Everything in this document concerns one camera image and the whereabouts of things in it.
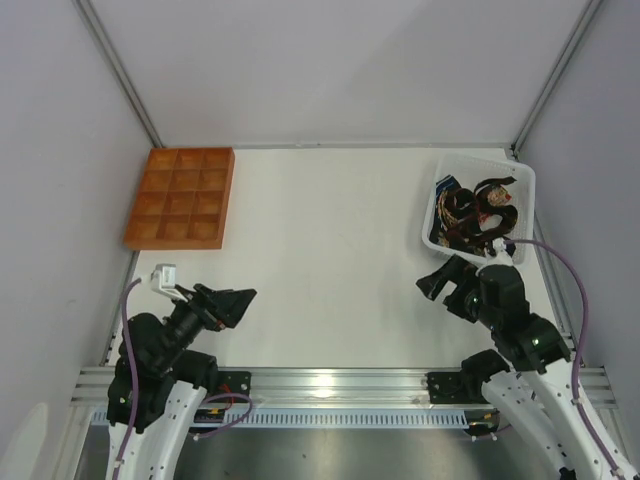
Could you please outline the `dark red patterned tie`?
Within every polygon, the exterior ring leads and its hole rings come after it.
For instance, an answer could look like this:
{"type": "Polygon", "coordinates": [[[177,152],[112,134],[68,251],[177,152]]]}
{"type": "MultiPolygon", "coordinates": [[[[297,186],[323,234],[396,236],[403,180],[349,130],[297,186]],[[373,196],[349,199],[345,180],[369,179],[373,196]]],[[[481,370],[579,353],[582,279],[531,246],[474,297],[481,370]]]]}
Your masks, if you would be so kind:
{"type": "Polygon", "coordinates": [[[473,190],[460,188],[451,192],[447,207],[459,216],[459,222],[447,232],[448,247],[482,255],[493,240],[511,233],[519,218],[517,208],[510,202],[504,207],[491,207],[483,191],[490,185],[500,184],[506,188],[515,182],[512,176],[489,178],[479,182],[473,190]]]}

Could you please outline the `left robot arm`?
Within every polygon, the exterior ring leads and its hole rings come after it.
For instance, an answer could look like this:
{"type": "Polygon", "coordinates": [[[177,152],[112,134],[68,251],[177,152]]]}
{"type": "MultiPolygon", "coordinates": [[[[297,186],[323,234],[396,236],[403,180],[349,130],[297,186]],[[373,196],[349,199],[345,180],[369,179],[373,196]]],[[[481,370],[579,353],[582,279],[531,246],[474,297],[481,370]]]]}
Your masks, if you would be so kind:
{"type": "Polygon", "coordinates": [[[197,412],[208,404],[254,402],[248,390],[224,387],[214,356],[191,350],[203,331],[235,328],[257,295],[254,289],[212,290],[169,284],[156,293],[171,300],[171,313],[122,315],[122,338],[108,387],[108,479],[171,479],[187,438],[201,440],[229,429],[222,423],[193,432],[197,412]]]}

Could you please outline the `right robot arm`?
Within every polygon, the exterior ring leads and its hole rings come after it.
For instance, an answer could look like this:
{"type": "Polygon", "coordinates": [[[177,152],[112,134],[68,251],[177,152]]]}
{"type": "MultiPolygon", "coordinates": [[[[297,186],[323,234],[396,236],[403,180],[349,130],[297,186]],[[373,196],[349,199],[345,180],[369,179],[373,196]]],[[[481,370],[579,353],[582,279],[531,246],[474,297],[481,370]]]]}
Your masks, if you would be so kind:
{"type": "Polygon", "coordinates": [[[447,311],[486,327],[493,348],[461,364],[462,388],[504,417],[559,479],[636,479],[586,396],[577,356],[557,327],[531,310],[524,280],[511,263],[477,267],[454,255],[416,286],[434,301],[447,284],[447,311]]]}

